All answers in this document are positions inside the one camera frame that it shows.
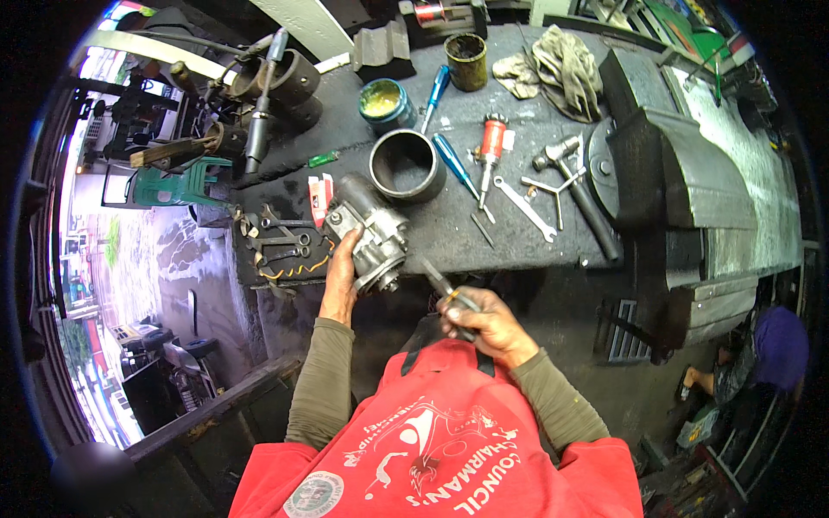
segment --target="orange wire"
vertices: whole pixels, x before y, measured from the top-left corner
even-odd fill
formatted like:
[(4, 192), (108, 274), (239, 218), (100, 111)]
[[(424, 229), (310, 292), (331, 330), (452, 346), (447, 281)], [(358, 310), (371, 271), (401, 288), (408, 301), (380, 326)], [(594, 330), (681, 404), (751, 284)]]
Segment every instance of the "orange wire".
[[(331, 243), (331, 248), (328, 249), (328, 251), (330, 252), (334, 249), (334, 246), (336, 246), (336, 245), (331, 240), (328, 240), (328, 242)], [(305, 271), (310, 274), (312, 271), (314, 271), (315, 269), (319, 268), (320, 266), (324, 265), (327, 262), (328, 262), (328, 255), (325, 256), (325, 259), (323, 259), (319, 263), (316, 263), (311, 268), (306, 267), (304, 264), (300, 264), (299, 268), (297, 268), (296, 274), (300, 275), (303, 271), (303, 268), (305, 268)], [(271, 280), (276, 280), (276, 279), (282, 277), (282, 274), (285, 273), (285, 270), (279, 270), (279, 273), (276, 274), (276, 275), (268, 275), (268, 274), (264, 273), (262, 270), (260, 270), (259, 273), (262, 275), (262, 277), (269, 278)], [(293, 277), (293, 274), (294, 274), (294, 271), (293, 271), (293, 268), (291, 268), (291, 271), (288, 273), (288, 275), (286, 275), (286, 277)]]

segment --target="white pillar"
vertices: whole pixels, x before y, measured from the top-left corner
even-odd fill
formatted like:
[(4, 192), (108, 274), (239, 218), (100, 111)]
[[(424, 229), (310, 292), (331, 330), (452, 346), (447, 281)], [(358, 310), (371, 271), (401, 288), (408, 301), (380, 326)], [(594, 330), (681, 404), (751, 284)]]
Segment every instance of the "white pillar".
[(545, 14), (562, 17), (567, 16), (571, 3), (572, 0), (532, 0), (530, 25), (533, 27), (542, 27)]
[(354, 50), (354, 42), (319, 0), (250, 0), (288, 29), (320, 61)]

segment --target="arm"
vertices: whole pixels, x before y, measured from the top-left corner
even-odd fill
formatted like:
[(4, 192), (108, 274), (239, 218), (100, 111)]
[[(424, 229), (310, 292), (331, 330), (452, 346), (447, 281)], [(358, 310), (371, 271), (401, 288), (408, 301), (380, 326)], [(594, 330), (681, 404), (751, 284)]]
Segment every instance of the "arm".
[(311, 346), (288, 412), (286, 443), (322, 450), (348, 423), (351, 413), (351, 310), (357, 300), (351, 252), (361, 231), (343, 237), (328, 264), (325, 294)]
[(510, 374), (535, 410), (553, 448), (561, 452), (570, 443), (610, 437), (593, 405), (567, 381), (541, 349)]
[(609, 437), (607, 426), (590, 403), (579, 394), (546, 351), (524, 331), (510, 308), (485, 289), (463, 287), (461, 292), (481, 307), (480, 313), (446, 307), (441, 301), (444, 332), (456, 337), (453, 326), (479, 332), (475, 347), (499, 360), (530, 402), (536, 417), (557, 451), (576, 441)]

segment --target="red-handled tool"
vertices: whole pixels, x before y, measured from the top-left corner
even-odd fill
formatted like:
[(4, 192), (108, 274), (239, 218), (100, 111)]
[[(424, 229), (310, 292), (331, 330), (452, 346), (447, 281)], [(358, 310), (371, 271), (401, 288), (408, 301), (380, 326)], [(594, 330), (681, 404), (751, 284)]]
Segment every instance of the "red-handled tool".
[(487, 192), (489, 192), (492, 172), (501, 160), (507, 122), (509, 122), (507, 118), (500, 114), (487, 114), (483, 120), (483, 144), (481, 144), (483, 176), (481, 177), (481, 198), (478, 200), (478, 209), (481, 211), (486, 202)]

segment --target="right hand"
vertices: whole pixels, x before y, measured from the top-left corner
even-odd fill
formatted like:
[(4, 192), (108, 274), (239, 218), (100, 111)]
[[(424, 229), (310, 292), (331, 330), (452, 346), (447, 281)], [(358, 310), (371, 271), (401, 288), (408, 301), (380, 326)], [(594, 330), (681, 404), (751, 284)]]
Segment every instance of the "right hand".
[(526, 334), (510, 308), (494, 292), (469, 286), (462, 286), (458, 290), (476, 303), (481, 312), (460, 309), (460, 304), (457, 303), (447, 307), (446, 299), (441, 299), (438, 302), (438, 311), (441, 314), (441, 327), (447, 336), (458, 336), (456, 326), (478, 331), (475, 347), (483, 354), (500, 360), (510, 370), (538, 353), (536, 341)]

